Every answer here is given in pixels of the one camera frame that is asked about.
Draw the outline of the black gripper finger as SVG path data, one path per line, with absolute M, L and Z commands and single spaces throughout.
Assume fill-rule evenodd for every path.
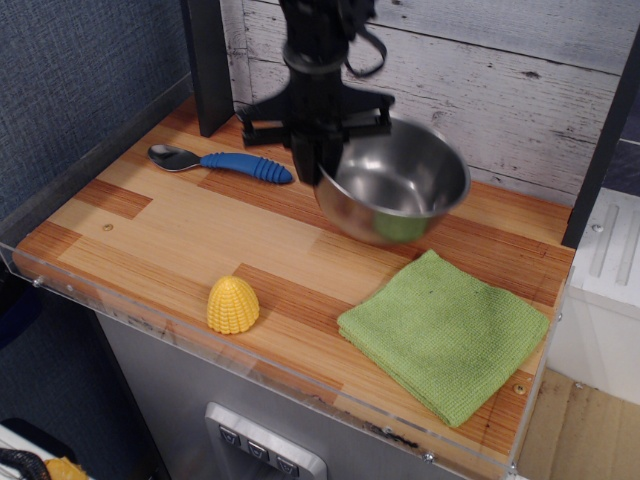
M 344 150 L 342 137 L 327 137 L 320 143 L 320 168 L 326 175 L 335 175 Z
M 315 186 L 319 181 L 321 142 L 300 132 L 293 132 L 290 140 L 290 150 L 299 180 L 306 185 Z

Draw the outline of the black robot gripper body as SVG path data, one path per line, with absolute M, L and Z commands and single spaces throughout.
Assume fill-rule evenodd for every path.
M 388 134 L 395 98 L 386 93 L 349 87 L 336 70 L 306 74 L 292 70 L 279 93 L 237 112 L 247 146 L 282 144 L 296 138 L 347 142 Z

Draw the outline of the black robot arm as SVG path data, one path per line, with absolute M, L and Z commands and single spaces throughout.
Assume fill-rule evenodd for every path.
M 239 111 L 247 146 L 279 143 L 291 151 L 298 178 L 316 185 L 337 171 L 343 146 L 362 136 L 389 133 L 393 96 L 346 86 L 349 45 L 357 37 L 381 56 L 384 44 L 366 29 L 372 1 L 283 1 L 289 70 L 286 87 Z

